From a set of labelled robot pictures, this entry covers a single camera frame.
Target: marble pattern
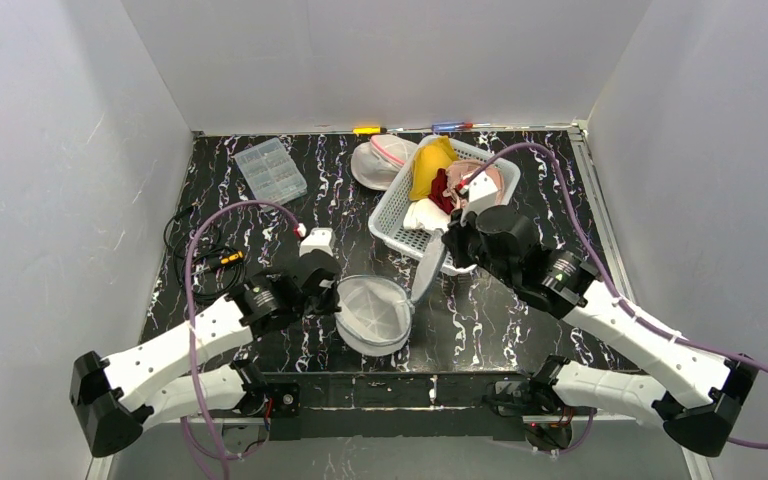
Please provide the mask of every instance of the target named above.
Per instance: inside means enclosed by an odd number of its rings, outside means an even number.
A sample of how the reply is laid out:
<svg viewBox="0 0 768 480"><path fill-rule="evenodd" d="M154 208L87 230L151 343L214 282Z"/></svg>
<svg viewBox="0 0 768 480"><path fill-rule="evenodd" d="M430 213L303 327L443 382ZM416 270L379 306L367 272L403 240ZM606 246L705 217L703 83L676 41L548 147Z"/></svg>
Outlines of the marble pattern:
<svg viewBox="0 0 768 480"><path fill-rule="evenodd" d="M421 134L404 134L415 142ZM498 151L519 141L545 145L558 155L576 213L597 251L599 236L584 194L566 131L464 132L454 138ZM184 183L180 208L200 208L171 229L173 240L192 231L210 213L251 197L231 156L268 140L267 136L201 137ZM286 135L280 141L304 175L308 194L288 203L308 228L330 226L336 235L335 255L343 275L376 274L409 287L416 262L372 237L367 220L382 193L368 190L352 177L351 153L366 136L351 134ZM575 237L560 194L559 179L542 159L526 151L506 157L522 171L511 203L533 219L540 238L550 246L578 255ZM220 219L227 242L248 256L247 268L292 261L298 247L287 222L277 213L236 212ZM148 309L142 341L183 321L185 299L175 282L170 258L163 262ZM226 363L233 355L255 359L264 372L499 372L538 368L549 354L560 354L599 368L625 370L633 364L579 329L558 322L523 304L486 272L440 275L426 300L417 306L405 347L386 357L365 357L346 346L335 320L305 318L282 332L271 333L239 351L214 358Z"/></svg>

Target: white wall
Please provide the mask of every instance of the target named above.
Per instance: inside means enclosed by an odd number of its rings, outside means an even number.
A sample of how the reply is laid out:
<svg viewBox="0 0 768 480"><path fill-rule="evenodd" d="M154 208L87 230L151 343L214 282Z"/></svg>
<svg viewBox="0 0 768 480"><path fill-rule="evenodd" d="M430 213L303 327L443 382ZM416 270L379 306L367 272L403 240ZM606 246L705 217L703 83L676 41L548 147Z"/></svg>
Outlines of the white wall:
<svg viewBox="0 0 768 480"><path fill-rule="evenodd" d="M72 361L136 343L190 149L119 2L0 2L0 479L85 475Z"/></svg>
<svg viewBox="0 0 768 480"><path fill-rule="evenodd" d="M591 133L643 306L768 362L768 2L655 0ZM768 441L768 377L735 434ZM768 478L768 452L730 446L710 463Z"/></svg>
<svg viewBox="0 0 768 480"><path fill-rule="evenodd" d="M250 133L586 118L649 0L124 4L190 129Z"/></svg>

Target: white laundry basket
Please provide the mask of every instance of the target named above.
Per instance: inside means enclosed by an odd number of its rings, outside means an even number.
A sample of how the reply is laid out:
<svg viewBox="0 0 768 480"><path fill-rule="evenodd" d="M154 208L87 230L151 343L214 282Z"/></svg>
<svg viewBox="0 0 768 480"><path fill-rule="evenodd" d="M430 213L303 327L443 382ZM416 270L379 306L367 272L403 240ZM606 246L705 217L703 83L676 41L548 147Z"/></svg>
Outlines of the white laundry basket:
<svg viewBox="0 0 768 480"><path fill-rule="evenodd" d="M431 143L439 135L429 135L422 139L419 143L419 148L422 148ZM466 160L470 158L478 160L488 160L493 156L491 152L482 150L478 147L473 147L457 140L451 140L452 148L455 149L455 153L458 154L458 158ZM372 216L369 217L369 231L372 235L384 240L384 243L396 250L403 253L413 259L422 259L422 252L425 251L425 246L428 244L428 240L431 235L423 230L405 230L402 228L402 222L405 219L405 214L410 206L410 200L408 200L408 192L410 192L413 184L412 168L413 161L416 158L416 153L405 163L404 168L399 172L393 183L390 184L390 188L384 193L381 201L375 207L372 212ZM502 178L505 179L505 192L502 197L502 203L510 203L511 197L516 190L517 183L519 183L520 171L519 167L512 162L500 158L493 164L499 169L502 174ZM442 272L446 275L459 275L462 273L469 273L475 265L467 268L455 268L452 265L451 255L446 256L446 261L443 263Z"/></svg>

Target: white cloth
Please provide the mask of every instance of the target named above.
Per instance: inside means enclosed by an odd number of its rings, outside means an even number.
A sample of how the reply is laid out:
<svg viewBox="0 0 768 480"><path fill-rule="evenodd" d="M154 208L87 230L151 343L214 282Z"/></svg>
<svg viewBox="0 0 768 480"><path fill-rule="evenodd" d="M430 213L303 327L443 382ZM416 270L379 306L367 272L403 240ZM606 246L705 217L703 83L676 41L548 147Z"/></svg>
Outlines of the white cloth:
<svg viewBox="0 0 768 480"><path fill-rule="evenodd" d="M434 202L428 198L423 198L413 202L408 207L408 213L405 214L405 220L402 222L402 228L405 230L425 230L428 233L434 233L434 230L449 229L449 215L440 209Z"/></svg>

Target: clothing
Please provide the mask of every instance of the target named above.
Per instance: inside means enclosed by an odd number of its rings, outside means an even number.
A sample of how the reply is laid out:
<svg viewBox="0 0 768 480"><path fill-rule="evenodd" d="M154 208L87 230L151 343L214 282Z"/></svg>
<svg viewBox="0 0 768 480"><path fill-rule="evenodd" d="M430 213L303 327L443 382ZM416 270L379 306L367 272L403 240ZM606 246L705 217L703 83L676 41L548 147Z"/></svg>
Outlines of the clothing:
<svg viewBox="0 0 768 480"><path fill-rule="evenodd" d="M431 181L437 177L437 170L448 168L458 154L452 148L449 137L439 137L416 152L416 158L411 165L413 185L408 193L412 202L428 198L431 194Z"/></svg>
<svg viewBox="0 0 768 480"><path fill-rule="evenodd" d="M446 169L438 169L437 177L431 182L431 194L428 195L428 199L440 207L440 210L446 212L447 215L452 213L452 210L455 209L455 204L452 203L452 199L443 195L448 189L449 176L446 174Z"/></svg>
<svg viewBox="0 0 768 480"><path fill-rule="evenodd" d="M405 230L425 230L428 233L434 233L434 230L445 232L449 229L448 225L449 216L428 198L411 203L402 222Z"/></svg>
<svg viewBox="0 0 768 480"><path fill-rule="evenodd" d="M469 203L467 199L461 198L460 195L458 195L458 184L463 179L469 178L469 176L472 175L472 172L478 170L478 168L482 165L484 165L484 162L481 160L458 160L452 163L452 165L446 169L448 183L443 196L449 198L452 201L455 209L464 209ZM493 183L496 184L496 188L499 189L499 191L496 193L496 205L501 204L502 197L505 194L505 179L502 178L502 173L493 165L491 165L487 170L484 170L484 173L490 177L490 180L493 180Z"/></svg>

